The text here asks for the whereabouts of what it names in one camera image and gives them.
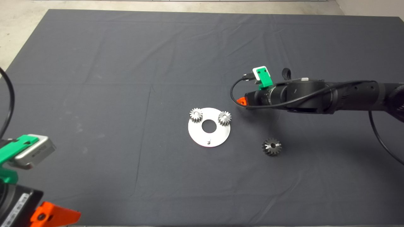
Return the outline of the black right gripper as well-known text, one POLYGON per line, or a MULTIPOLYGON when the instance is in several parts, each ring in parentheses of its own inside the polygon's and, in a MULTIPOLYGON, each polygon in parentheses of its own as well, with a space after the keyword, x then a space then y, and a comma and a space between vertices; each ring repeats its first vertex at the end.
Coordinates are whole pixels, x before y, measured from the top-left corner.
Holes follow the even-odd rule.
POLYGON ((273 105, 270 96, 274 89, 280 89, 280 86, 270 86, 267 89, 247 92, 244 97, 237 99, 237 103, 243 106, 273 105))

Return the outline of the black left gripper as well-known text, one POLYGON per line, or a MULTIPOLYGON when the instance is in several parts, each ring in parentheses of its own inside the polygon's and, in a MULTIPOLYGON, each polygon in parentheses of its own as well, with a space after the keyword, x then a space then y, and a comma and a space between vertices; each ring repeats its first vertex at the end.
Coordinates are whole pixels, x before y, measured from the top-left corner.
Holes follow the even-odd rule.
POLYGON ((0 186, 1 227, 60 227, 75 224, 81 213, 76 210, 43 202, 43 191, 19 184, 0 186))

